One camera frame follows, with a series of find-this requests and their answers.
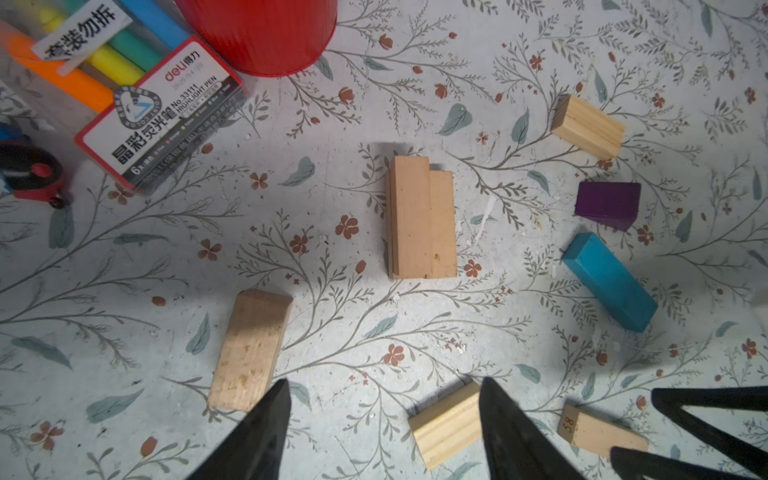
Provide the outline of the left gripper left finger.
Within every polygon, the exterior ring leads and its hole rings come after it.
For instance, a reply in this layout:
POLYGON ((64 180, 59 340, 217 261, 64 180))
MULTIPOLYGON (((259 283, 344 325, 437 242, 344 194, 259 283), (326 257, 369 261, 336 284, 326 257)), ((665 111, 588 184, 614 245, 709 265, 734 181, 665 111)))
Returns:
POLYGON ((280 379, 188 479, 278 479, 290 410, 289 382, 280 379))

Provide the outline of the numbered wood block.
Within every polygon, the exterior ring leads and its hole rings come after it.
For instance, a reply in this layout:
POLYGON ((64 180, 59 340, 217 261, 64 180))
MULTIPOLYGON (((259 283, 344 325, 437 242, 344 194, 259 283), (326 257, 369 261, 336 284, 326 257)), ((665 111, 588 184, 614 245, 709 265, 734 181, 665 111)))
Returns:
POLYGON ((565 404, 558 434, 571 446, 608 459, 613 447, 647 452, 649 441, 619 425, 599 419, 571 404, 565 404))

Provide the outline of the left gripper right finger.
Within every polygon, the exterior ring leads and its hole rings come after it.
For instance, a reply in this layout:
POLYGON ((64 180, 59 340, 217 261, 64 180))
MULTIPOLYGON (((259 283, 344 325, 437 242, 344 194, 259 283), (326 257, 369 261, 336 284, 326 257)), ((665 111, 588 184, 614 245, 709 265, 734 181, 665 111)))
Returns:
POLYGON ((479 414, 491 479, 583 479, 493 378, 482 381, 479 414))

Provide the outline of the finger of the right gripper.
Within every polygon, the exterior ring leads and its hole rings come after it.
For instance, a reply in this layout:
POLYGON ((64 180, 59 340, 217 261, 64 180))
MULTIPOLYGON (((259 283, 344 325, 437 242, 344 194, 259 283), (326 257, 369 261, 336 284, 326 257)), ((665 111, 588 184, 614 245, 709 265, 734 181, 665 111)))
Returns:
POLYGON ((767 411, 767 387, 714 389, 656 388, 652 405, 698 440, 718 450, 759 477, 767 476, 767 452, 687 412, 685 406, 742 411, 767 411))
POLYGON ((655 454, 612 447, 610 462, 621 479, 742 480, 744 476, 725 473, 655 454))

